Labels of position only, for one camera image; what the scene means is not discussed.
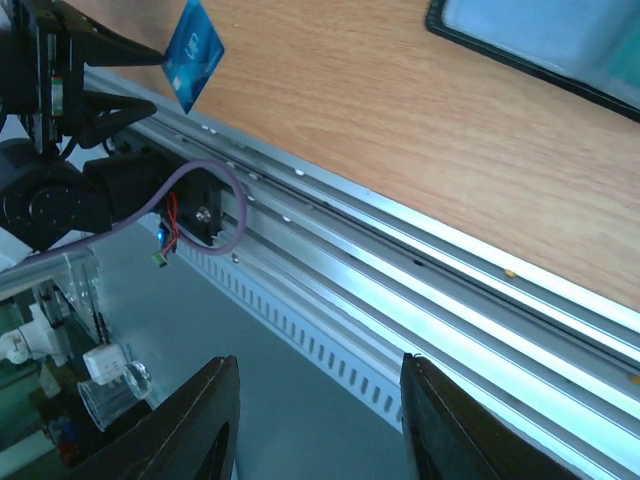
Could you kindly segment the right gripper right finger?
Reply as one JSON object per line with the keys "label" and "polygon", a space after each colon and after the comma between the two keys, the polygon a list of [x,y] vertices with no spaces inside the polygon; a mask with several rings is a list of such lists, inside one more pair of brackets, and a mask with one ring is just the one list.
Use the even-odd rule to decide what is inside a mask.
{"label": "right gripper right finger", "polygon": [[511,431],[435,364],[406,353],[402,429],[411,479],[575,479]]}

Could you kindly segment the black leather card holder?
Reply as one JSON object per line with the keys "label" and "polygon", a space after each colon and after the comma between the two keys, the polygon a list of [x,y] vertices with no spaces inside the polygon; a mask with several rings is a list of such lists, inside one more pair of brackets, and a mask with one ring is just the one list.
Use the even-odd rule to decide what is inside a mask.
{"label": "black leather card holder", "polygon": [[426,29],[633,121],[636,1],[434,1]]}

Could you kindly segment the white power adapter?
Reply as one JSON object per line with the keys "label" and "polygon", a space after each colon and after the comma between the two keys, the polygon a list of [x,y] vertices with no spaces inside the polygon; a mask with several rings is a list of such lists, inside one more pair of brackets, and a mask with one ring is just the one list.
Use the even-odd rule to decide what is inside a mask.
{"label": "white power adapter", "polygon": [[127,364],[122,348],[115,343],[87,351],[83,354],[83,361],[91,379],[98,385],[118,379]]}

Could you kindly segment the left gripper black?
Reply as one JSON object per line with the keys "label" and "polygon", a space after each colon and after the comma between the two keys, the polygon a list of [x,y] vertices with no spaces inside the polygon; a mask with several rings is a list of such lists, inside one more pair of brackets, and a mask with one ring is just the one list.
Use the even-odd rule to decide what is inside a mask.
{"label": "left gripper black", "polygon": [[1,110],[20,118],[38,150],[53,150],[64,136],[92,148],[156,113],[149,100],[84,92],[85,64],[153,66],[165,60],[162,52],[64,1],[1,3]]}

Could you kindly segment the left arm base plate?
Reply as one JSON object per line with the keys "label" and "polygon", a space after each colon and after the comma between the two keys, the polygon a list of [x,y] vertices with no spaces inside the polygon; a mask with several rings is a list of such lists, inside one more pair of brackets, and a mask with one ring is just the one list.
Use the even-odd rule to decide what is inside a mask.
{"label": "left arm base plate", "polygon": [[221,194],[226,185],[205,169],[188,172],[170,192],[177,197],[177,224],[206,246],[222,229]]}

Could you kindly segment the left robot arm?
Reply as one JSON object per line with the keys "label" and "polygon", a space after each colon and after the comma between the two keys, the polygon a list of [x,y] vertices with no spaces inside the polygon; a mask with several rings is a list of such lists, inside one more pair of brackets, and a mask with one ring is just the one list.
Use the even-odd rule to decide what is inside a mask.
{"label": "left robot arm", "polygon": [[67,158],[157,111],[148,100],[86,89],[86,67],[161,65],[164,55],[64,1],[4,1],[1,10],[1,115],[27,133],[1,144],[2,229],[45,252],[72,230],[106,233],[155,206],[169,169],[148,149],[82,169]]}

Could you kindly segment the aluminium rail frame front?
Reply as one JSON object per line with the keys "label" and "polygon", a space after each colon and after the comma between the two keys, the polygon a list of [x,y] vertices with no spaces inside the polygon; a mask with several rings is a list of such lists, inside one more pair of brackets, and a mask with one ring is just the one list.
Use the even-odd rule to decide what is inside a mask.
{"label": "aluminium rail frame front", "polygon": [[399,387],[403,356],[425,357],[574,473],[638,477],[636,311],[169,100],[156,105],[112,145],[232,171],[246,230],[222,257],[281,279]]}

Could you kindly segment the blue card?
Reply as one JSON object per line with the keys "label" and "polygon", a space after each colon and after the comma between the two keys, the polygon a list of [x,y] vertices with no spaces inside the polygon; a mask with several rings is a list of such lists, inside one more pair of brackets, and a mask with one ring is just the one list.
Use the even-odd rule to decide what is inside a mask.
{"label": "blue card", "polygon": [[163,72],[183,112],[194,107],[225,53],[201,1],[187,1],[165,52]]}

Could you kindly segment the clear plastic cup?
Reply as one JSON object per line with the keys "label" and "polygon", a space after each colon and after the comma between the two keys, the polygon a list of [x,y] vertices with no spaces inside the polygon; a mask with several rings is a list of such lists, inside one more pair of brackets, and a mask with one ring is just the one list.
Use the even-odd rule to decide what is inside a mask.
{"label": "clear plastic cup", "polygon": [[80,399],[100,432],[151,393],[152,377],[138,361],[127,363],[113,377],[101,376],[77,384]]}

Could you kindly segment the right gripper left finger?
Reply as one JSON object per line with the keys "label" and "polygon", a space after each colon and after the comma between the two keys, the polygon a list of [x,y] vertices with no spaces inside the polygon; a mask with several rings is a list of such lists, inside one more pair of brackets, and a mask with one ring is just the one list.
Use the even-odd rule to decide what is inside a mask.
{"label": "right gripper left finger", "polygon": [[237,358],[215,357],[69,479],[230,479],[240,418]]}

